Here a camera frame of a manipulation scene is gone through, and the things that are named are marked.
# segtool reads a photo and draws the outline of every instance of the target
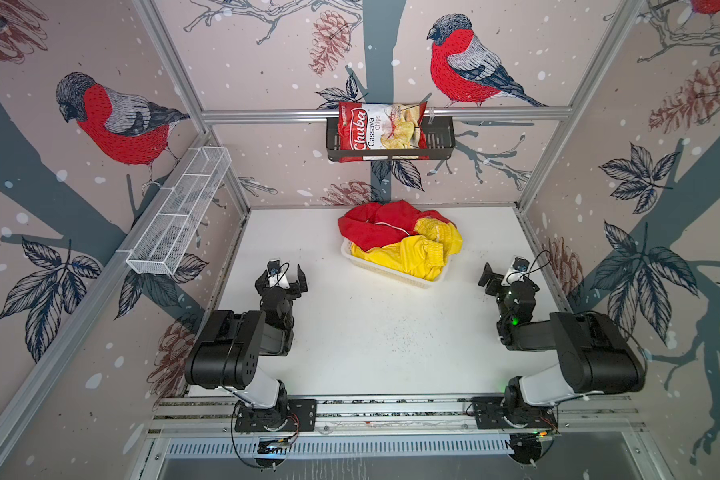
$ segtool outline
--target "yellow cloth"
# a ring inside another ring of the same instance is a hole
[[[364,252],[352,244],[352,254],[377,265],[432,281],[440,275],[448,257],[457,254],[464,242],[453,224],[422,218],[415,230],[397,244],[375,246]]]

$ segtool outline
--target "aluminum rail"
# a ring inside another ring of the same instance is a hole
[[[458,121],[562,121],[573,111],[571,107],[428,108],[425,116],[453,117]],[[206,125],[311,123],[336,117],[338,110],[206,110],[201,113]]]

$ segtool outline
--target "leaf illustration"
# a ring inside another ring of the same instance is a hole
[[[643,147],[634,145],[632,142],[630,142],[630,145],[632,166],[642,178],[650,178],[650,172],[653,169],[650,152]]]
[[[624,256],[637,253],[637,244],[634,239],[624,230],[608,222],[604,223],[605,237],[614,250]]]
[[[649,188],[642,193],[642,195],[637,201],[637,206],[635,206],[635,209],[632,213],[642,214],[643,212],[647,212],[658,199],[659,192],[656,191],[655,188]]]
[[[674,166],[675,160],[677,160],[679,155],[680,152],[672,152],[669,155],[664,155],[664,157],[659,160],[659,163],[657,163],[653,168],[653,179],[661,180],[666,177],[670,170],[672,170],[672,166]]]
[[[24,254],[27,255],[30,262],[39,267],[53,270],[62,263],[61,256],[58,255],[56,250],[46,245],[29,241],[24,237],[21,237],[21,245],[24,247]]]
[[[605,162],[600,168],[606,175],[617,180],[637,180],[640,178],[640,172],[632,166],[629,160],[623,158]]]
[[[358,96],[358,82],[355,81],[355,75],[351,74],[347,77],[347,83],[345,85],[347,96],[354,100]]]
[[[202,261],[197,255],[184,254],[172,278],[176,283],[187,283],[201,274],[206,265],[208,262]]]
[[[392,171],[392,162],[383,160],[371,160],[371,172],[378,178],[378,181],[384,180]]]
[[[35,363],[56,338],[61,318],[61,286],[56,281],[56,275],[49,278],[53,282],[33,303],[25,326],[24,340]]]
[[[630,275],[608,296],[608,316],[631,334],[637,321],[637,285]]]
[[[642,265],[637,271],[637,287],[640,294],[640,312],[648,320],[662,341],[666,342],[666,330],[672,318],[672,305],[667,298],[661,277]]]
[[[699,296],[696,277],[688,263],[682,257],[665,246],[654,246],[648,251],[649,266],[654,272],[675,285],[684,286],[692,294]]]
[[[167,275],[143,274],[144,291],[160,306],[179,304],[176,283]]]
[[[616,285],[631,279],[634,260],[628,256],[614,255],[605,258],[597,267],[592,288],[615,290]]]
[[[141,298],[143,288],[143,276],[133,270],[128,270],[128,274],[125,275],[123,287],[120,289],[120,301],[118,302],[117,316],[115,319],[119,319],[126,313],[132,311],[136,306],[136,302]]]
[[[642,194],[649,185],[642,180],[623,182],[611,193],[611,197],[629,200]]]
[[[53,283],[56,283],[56,272],[52,270],[41,270],[19,280],[8,292],[0,319],[31,308]]]
[[[392,174],[406,187],[424,191],[422,175],[410,160],[395,160],[392,162]]]
[[[61,277],[61,293],[64,298],[64,310],[72,313],[83,300],[87,290],[81,278],[65,271],[64,276]]]
[[[316,92],[318,95],[323,97],[327,101],[335,101],[336,103],[339,101],[346,101],[345,98],[347,97],[347,94],[345,91],[341,90],[340,88],[336,87],[330,87],[326,88],[325,90],[321,90],[319,92]]]
[[[101,267],[96,260],[86,255],[79,255],[70,262],[72,271],[85,278],[99,278]]]

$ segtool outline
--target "white basket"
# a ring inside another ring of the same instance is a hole
[[[126,262],[137,274],[173,275],[231,164],[222,147],[201,147]]]
[[[432,285],[442,283],[443,279],[445,278],[445,274],[448,272],[448,268],[451,265],[451,261],[453,260],[453,256],[451,255],[448,258],[448,263],[445,264],[442,272],[440,272],[440,275],[438,275],[436,279],[430,281],[424,280],[423,278],[418,278],[417,276],[404,274],[403,272],[398,272],[391,268],[387,268],[386,266],[376,265],[373,262],[369,262],[362,258],[357,258],[352,254],[352,242],[350,242],[346,238],[344,239],[344,243],[342,243],[342,255],[344,255],[347,260],[361,268],[365,268],[366,270],[370,270],[371,272],[376,272],[377,274],[382,274],[390,278],[394,278],[395,280],[400,280],[401,282],[405,282],[410,285],[420,286],[421,288],[429,288]]]

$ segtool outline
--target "red cloth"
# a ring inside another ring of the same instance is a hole
[[[451,223],[434,210],[422,212],[400,200],[393,204],[356,206],[338,219],[338,230],[363,251],[368,251],[374,246],[396,244],[406,236],[418,235],[414,227],[421,218],[436,218],[446,224]],[[393,226],[377,225],[380,223],[402,228],[407,233]]]

